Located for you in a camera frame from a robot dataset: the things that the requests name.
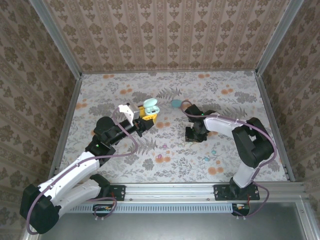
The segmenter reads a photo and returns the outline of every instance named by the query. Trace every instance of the patterned wallpaper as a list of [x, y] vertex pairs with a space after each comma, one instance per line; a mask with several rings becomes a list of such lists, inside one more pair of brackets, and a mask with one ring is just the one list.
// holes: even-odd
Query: patterned wallpaper
[[0, 1], [0, 239], [19, 239], [23, 189], [47, 179], [75, 79], [33, 7]]
[[83, 72], [254, 69], [289, 0], [45, 0]]
[[305, 0], [263, 80], [297, 181], [320, 220], [320, 1]]

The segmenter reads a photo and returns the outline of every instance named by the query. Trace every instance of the floral tablecloth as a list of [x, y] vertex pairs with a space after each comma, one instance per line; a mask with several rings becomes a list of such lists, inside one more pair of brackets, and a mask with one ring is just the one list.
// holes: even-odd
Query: floral tablecloth
[[[272, 134], [252, 71], [83, 75], [60, 170], [84, 151], [99, 118], [111, 116], [120, 104], [141, 104], [149, 98], [158, 99], [160, 113], [143, 137], [133, 134], [138, 152], [111, 158], [98, 171], [112, 183], [227, 182], [237, 171], [241, 160], [231, 138], [210, 132], [207, 141], [185, 142], [188, 119], [172, 108], [172, 99], [190, 100], [203, 111], [211, 109], [235, 119], [259, 118]], [[125, 119], [123, 114], [117, 117]], [[126, 138], [114, 148], [124, 154], [134, 145]], [[256, 180], [287, 180], [280, 158], [262, 168]]]

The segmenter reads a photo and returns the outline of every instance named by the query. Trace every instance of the metal edge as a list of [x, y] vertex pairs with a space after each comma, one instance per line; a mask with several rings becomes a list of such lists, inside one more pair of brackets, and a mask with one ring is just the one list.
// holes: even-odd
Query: metal edge
[[294, 176], [294, 173], [292, 171], [292, 168], [291, 168], [291, 165], [289, 162], [289, 158], [288, 158], [288, 155], [287, 155], [287, 152], [285, 149], [285, 145], [284, 145], [282, 138], [281, 138], [281, 134], [280, 134], [280, 131], [279, 131], [279, 128], [278, 128], [278, 125], [276, 122], [276, 118], [275, 118], [274, 112], [272, 110], [272, 107], [271, 107], [271, 104], [270, 104], [270, 101], [268, 98], [267, 90], [265, 88], [265, 84], [263, 82], [262, 76], [258, 75], [256, 72], [254, 73], [254, 76], [255, 76], [255, 80], [258, 85], [260, 94], [261, 94], [261, 98], [262, 98], [263, 105], [264, 105], [264, 108], [266, 111], [266, 115], [269, 119], [269, 123], [271, 126], [271, 130], [273, 133], [275, 144], [276, 144], [278, 152], [279, 152], [280, 159], [282, 161], [282, 164], [284, 164], [286, 167], [287, 174], [289, 176], [290, 181], [294, 182], [295, 176]]
[[156, 74], [156, 73], [193, 73], [193, 72], [247, 72], [247, 71], [254, 71], [253, 68], [244, 68], [244, 69], [165, 69], [165, 70], [133, 70], [133, 71], [83, 71], [82, 74], [85, 75], [93, 75], [93, 74]]
[[55, 21], [50, 15], [50, 11], [46, 7], [45, 2], [42, 0], [30, 0], [30, 3], [32, 4], [36, 13], [39, 15], [42, 23], [44, 24], [46, 30], [49, 32], [52, 40], [59, 49], [59, 52], [63, 56], [66, 64], [73, 73], [75, 79], [79, 80], [81, 77], [81, 68], [79, 67], [77, 61], [73, 57], [72, 52], [68, 48], [67, 43], [62, 37], [63, 35], [57, 28]]
[[66, 147], [67, 138], [69, 135], [69, 130], [70, 130], [71, 123], [72, 123], [72, 118], [74, 116], [76, 104], [78, 101], [78, 96], [80, 94], [81, 84], [82, 84], [82, 79], [79, 79], [75, 82], [74, 90], [72, 93], [72, 97], [70, 100], [68, 111], [66, 112], [61, 135], [59, 138], [59, 142], [58, 142], [58, 145], [56, 146], [55, 154], [53, 157], [53, 161], [52, 161], [52, 165], [51, 165], [51, 169], [50, 169], [50, 173], [49, 173], [49, 177], [48, 177], [49, 179], [54, 176], [56, 168], [61, 163], [61, 160], [62, 160], [62, 157], [64, 154], [64, 150]]
[[319, 227], [310, 203], [303, 200], [296, 202], [296, 209], [301, 225], [308, 240], [319, 240]]
[[303, 2], [304, 0], [291, 0], [289, 2], [287, 8], [284, 11], [284, 14], [282, 15], [268, 45], [266, 46], [256, 66], [256, 69], [260, 75], [262, 75], [265, 71], [268, 63], [275, 54], [279, 44], [281, 43], [283, 37], [285, 36], [288, 28], [290, 27]]

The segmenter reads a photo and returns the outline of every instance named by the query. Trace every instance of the purple cable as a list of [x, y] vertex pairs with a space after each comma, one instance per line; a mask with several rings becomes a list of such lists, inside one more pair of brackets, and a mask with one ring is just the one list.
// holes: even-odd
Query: purple cable
[[118, 154], [118, 155], [103, 155], [103, 156], [92, 156], [92, 157], [88, 157], [82, 161], [80, 161], [78, 163], [78, 165], [74, 165], [71, 168], [69, 168], [66, 172], [64, 172], [63, 174], [61, 174], [56, 180], [54, 180], [49, 186], [47, 186], [33, 201], [33, 203], [31, 204], [31, 207], [28, 211], [28, 214], [26, 216], [26, 230], [30, 235], [37, 235], [38, 232], [34, 232], [31, 231], [30, 229], [30, 217], [31, 217], [31, 213], [35, 207], [35, 205], [37, 204], [38, 200], [49, 190], [52, 188], [52, 186], [54, 186], [60, 179], [62, 179], [65, 175], [67, 175], [68, 173], [70, 173], [73, 169], [77, 168], [79, 165], [89, 161], [89, 160], [93, 160], [93, 159], [106, 159], [106, 158], [117, 158], [117, 157], [127, 157], [130, 156], [132, 154], [134, 154], [137, 150], [138, 150], [138, 143], [137, 141], [130, 135], [130, 133], [128, 133], [117, 121], [116, 119], [116, 111], [118, 111], [119, 108], [115, 109], [112, 113], [112, 120], [113, 122], [133, 141], [134, 143], [134, 150], [132, 152], [126, 153], [126, 154]]
[[[95, 199], [90, 199], [90, 200], [88, 200], [88, 201], [90, 201], [90, 202], [95, 202], [95, 201], [101, 201], [101, 200], [113, 200], [113, 201], [114, 201], [114, 206], [113, 206], [113, 208], [110, 210], [110, 212], [109, 212], [106, 216], [103, 217], [103, 218], [106, 219], [106, 218], [110, 217], [110, 215], [116, 210], [118, 201], [117, 201], [117, 199], [116, 199], [115, 197], [108, 197], [108, 196], [106, 196], [106, 197], [100, 197], [100, 198], [95, 198]], [[98, 210], [98, 209], [101, 209], [101, 208], [104, 208], [104, 206], [96, 206], [96, 207], [94, 208], [93, 215], [94, 215], [96, 218], [98, 218], [98, 216], [97, 216], [97, 210]]]
[[[254, 179], [255, 179], [255, 177], [257, 176], [258, 172], [260, 171], [260, 169], [261, 169], [263, 166], [265, 166], [265, 165], [269, 164], [270, 162], [272, 162], [273, 160], [275, 160], [275, 158], [276, 158], [276, 156], [277, 156], [277, 146], [276, 146], [276, 144], [274, 143], [274, 141], [271, 139], [271, 137], [270, 137], [267, 133], [265, 133], [264, 131], [262, 131], [260, 128], [257, 128], [256, 126], [253, 126], [253, 125], [251, 125], [251, 124], [249, 124], [249, 123], [246, 123], [245, 121], [241, 121], [241, 120], [238, 120], [238, 119], [233, 119], [233, 118], [230, 118], [230, 117], [227, 117], [227, 116], [222, 116], [222, 115], [220, 115], [220, 114], [211, 114], [211, 115], [191, 115], [191, 114], [188, 114], [188, 113], [186, 113], [186, 112], [182, 109], [182, 105], [183, 105], [184, 103], [189, 103], [190, 105], [192, 105], [192, 103], [191, 103], [190, 101], [188, 101], [188, 100], [184, 100], [184, 101], [181, 102], [180, 109], [181, 109], [181, 111], [182, 111], [185, 115], [187, 115], [188, 117], [192, 117], [192, 118], [220, 118], [220, 119], [227, 120], [227, 121], [229, 121], [229, 122], [235, 122], [235, 123], [243, 124], [243, 125], [245, 125], [245, 126], [247, 126], [247, 127], [249, 127], [249, 128], [252, 128], [252, 129], [258, 131], [259, 133], [261, 133], [261, 134], [262, 134], [263, 136], [265, 136], [265, 137], [269, 140], [269, 142], [271, 143], [272, 148], [273, 148], [273, 156], [270, 158], [270, 160], [268, 160], [268, 161], [266, 161], [266, 162], [264, 162], [264, 163], [261, 163], [261, 164], [258, 166], [257, 170], [255, 171], [255, 173], [253, 174], [253, 176], [252, 176], [252, 178], [251, 178], [251, 181], [252, 181], [253, 184], [255, 184], [255, 185], [258, 186], [259, 188], [262, 188], [262, 189], [264, 189], [264, 190], [266, 191], [266, 197], [265, 197], [263, 203], [261, 204], [261, 206], [260, 206], [256, 211], [254, 211], [253, 213], [247, 215], [246, 217], [254, 216], [254, 215], [255, 215], [257, 212], [259, 212], [260, 209], [266, 204], [266, 202], [267, 202], [268, 199], [269, 199], [269, 195], [270, 195], [269, 190], [268, 190], [266, 187], [261, 186], [260, 184], [256, 183], [256, 182], [254, 181]], [[241, 213], [239, 213], [239, 212], [237, 212], [237, 211], [233, 211], [233, 212], [235, 212], [236, 214], [238, 214], [238, 215], [240, 215], [240, 216], [243, 216]]]

